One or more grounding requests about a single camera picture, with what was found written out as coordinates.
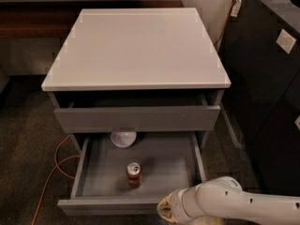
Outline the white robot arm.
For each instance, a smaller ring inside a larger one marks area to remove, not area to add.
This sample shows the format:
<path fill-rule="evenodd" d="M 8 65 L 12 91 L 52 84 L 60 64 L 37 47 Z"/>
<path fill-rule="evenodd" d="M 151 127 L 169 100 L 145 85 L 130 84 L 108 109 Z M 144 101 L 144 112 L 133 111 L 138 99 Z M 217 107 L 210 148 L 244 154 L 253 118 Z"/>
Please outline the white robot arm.
<path fill-rule="evenodd" d="M 169 222 L 188 223 L 196 218 L 243 219 L 259 225 L 300 225 L 300 198 L 245 192 L 230 176 L 177 189 L 157 205 Z"/>

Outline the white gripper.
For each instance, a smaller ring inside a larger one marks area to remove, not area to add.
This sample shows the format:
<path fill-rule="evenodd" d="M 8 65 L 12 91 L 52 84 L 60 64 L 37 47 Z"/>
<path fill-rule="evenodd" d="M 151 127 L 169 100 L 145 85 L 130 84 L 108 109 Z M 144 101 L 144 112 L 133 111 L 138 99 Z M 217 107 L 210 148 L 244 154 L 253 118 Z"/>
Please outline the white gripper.
<path fill-rule="evenodd" d="M 163 198 L 157 205 L 157 213 L 165 220 L 188 223 L 203 215 L 203 210 L 197 202 L 195 187 L 177 189 L 171 196 Z"/>

